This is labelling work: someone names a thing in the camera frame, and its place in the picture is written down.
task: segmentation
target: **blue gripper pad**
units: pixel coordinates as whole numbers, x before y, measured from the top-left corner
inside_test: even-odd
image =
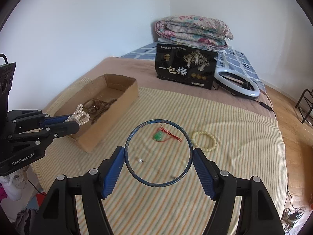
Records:
[[[121,147],[119,153],[117,154],[115,160],[113,161],[107,175],[104,178],[103,183],[103,198],[107,198],[109,194],[113,192],[117,179],[120,175],[121,169],[124,165],[124,148]]]
[[[45,118],[44,121],[42,122],[42,124],[40,124],[40,128],[43,128],[46,125],[63,123],[70,116],[71,116],[71,114],[64,115],[64,116]]]
[[[202,161],[198,152],[194,149],[193,150],[193,159],[192,159],[193,166],[196,169],[198,177],[200,179],[201,185],[203,187],[204,193],[207,196],[210,196],[211,199],[215,198],[215,191],[214,191],[214,181],[209,173],[208,169],[206,168],[204,162]]]

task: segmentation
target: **jewelry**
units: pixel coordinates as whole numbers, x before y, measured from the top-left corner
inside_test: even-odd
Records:
[[[101,101],[102,108],[97,111],[98,114],[95,115],[94,118],[91,120],[91,124],[94,124],[102,116],[102,114],[106,112],[110,108],[110,106],[116,101],[117,99],[112,99],[109,102]]]
[[[153,139],[157,142],[166,142],[167,140],[171,139],[171,138],[174,138],[174,139],[177,139],[178,141],[182,141],[181,138],[177,137],[176,135],[174,134],[171,134],[167,129],[165,129],[161,123],[160,124],[160,128],[157,129],[156,133],[153,135]],[[162,140],[163,139],[163,135],[164,134],[168,134],[170,137],[165,139],[165,140]]]
[[[90,99],[87,101],[83,107],[88,111],[89,114],[96,114],[97,111],[101,108],[103,101],[99,99]]]
[[[209,136],[209,137],[213,140],[213,146],[210,147],[210,148],[207,148],[207,147],[200,147],[200,146],[198,145],[198,143],[196,142],[196,140],[195,140],[196,135],[200,135],[200,134]],[[192,134],[192,136],[191,136],[191,142],[195,145],[195,147],[200,147],[203,152],[211,152],[211,151],[213,151],[214,149],[216,149],[216,147],[217,147],[217,142],[216,142],[215,137],[214,137],[211,133],[205,132],[205,131],[195,131],[195,132]]]
[[[175,128],[177,128],[186,138],[188,146],[189,146],[189,160],[187,163],[186,168],[184,169],[184,171],[175,179],[169,181],[169,182],[165,182],[165,183],[151,183],[149,181],[146,181],[144,179],[142,179],[141,177],[139,177],[134,170],[132,169],[130,163],[129,163],[129,159],[128,159],[128,146],[129,146],[129,142],[131,141],[131,138],[136,134],[136,132],[138,132],[139,129],[143,128],[144,126],[148,125],[148,124],[154,124],[154,123],[165,123],[165,124],[169,124],[171,126],[174,126]],[[139,182],[148,185],[148,186],[152,186],[152,187],[165,187],[165,186],[169,186],[172,184],[175,184],[176,182],[178,182],[184,175],[187,174],[187,172],[189,171],[191,164],[192,164],[192,158],[193,158],[193,147],[192,147],[192,143],[191,140],[187,134],[187,132],[181,128],[178,124],[175,124],[172,121],[168,121],[168,120],[164,120],[164,119],[154,119],[154,120],[149,120],[146,121],[144,123],[141,123],[140,125],[138,125],[135,129],[133,129],[133,131],[130,133],[130,135],[128,136],[126,143],[125,143],[125,147],[124,147],[124,160],[125,160],[125,164],[127,169],[129,170],[129,172],[132,174],[132,176],[137,179]]]
[[[79,104],[77,106],[76,111],[68,117],[64,122],[76,121],[79,125],[83,125],[90,120],[90,116],[88,113],[83,111],[83,105]]]

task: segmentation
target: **white cloth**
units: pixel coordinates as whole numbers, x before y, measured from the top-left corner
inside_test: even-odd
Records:
[[[13,201],[18,201],[22,197],[22,189],[26,186],[26,170],[28,167],[29,166],[19,169],[5,177],[0,176],[0,183],[7,193],[7,196]]]

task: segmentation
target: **metal chair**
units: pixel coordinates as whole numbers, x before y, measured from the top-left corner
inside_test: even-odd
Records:
[[[303,118],[303,120],[301,121],[301,123],[303,124],[305,121],[307,121],[310,125],[313,126],[313,124],[312,124],[312,122],[311,122],[311,121],[312,121],[312,117],[310,116],[310,113],[311,113],[312,110],[313,110],[313,102],[311,102],[308,98],[306,98],[306,97],[304,96],[304,94],[305,94],[306,92],[308,92],[308,93],[311,95],[312,100],[313,100],[313,89],[312,89],[312,91],[310,91],[310,90],[308,90],[308,89],[305,89],[305,90],[303,91],[303,93],[302,93],[302,95],[301,95],[301,97],[300,97],[300,99],[299,99],[297,105],[295,106],[295,108],[298,108],[298,110],[300,111],[300,114],[301,114],[301,116],[302,116],[302,118]],[[303,116],[303,113],[302,113],[302,112],[306,112],[306,111],[304,111],[302,108],[299,107],[299,104],[300,104],[302,98],[305,99],[306,103],[307,103],[308,106],[309,106],[309,111],[306,113],[305,116]]]

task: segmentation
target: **wooden floor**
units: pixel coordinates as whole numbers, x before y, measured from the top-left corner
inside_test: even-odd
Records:
[[[306,207],[301,223],[310,213],[313,193],[313,127],[301,124],[300,112],[295,109],[295,102],[265,86],[277,116],[278,126],[286,145],[286,164],[288,172],[288,189],[292,195],[293,206]],[[290,207],[289,199],[285,207]]]

